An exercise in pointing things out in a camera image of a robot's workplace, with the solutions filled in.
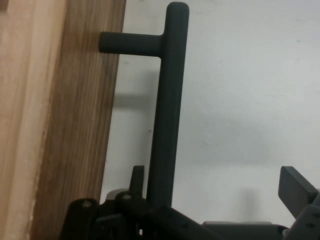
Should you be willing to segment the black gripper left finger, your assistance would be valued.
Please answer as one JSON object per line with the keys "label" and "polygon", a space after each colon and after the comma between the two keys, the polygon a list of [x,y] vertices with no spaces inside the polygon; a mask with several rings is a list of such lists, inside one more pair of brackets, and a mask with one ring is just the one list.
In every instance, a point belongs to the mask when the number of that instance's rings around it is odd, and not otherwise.
{"label": "black gripper left finger", "polygon": [[218,236],[169,206],[142,197],[145,168],[133,167],[129,189],[99,204],[73,201],[62,227],[64,240],[216,240]]}

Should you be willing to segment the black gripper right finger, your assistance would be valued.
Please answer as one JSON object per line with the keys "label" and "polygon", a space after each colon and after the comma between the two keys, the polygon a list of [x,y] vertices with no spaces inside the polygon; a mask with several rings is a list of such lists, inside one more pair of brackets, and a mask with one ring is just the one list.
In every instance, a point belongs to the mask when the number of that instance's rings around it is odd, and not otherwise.
{"label": "black gripper right finger", "polygon": [[294,167],[280,169],[278,196],[295,218],[284,235],[285,240],[320,238],[320,191]]}

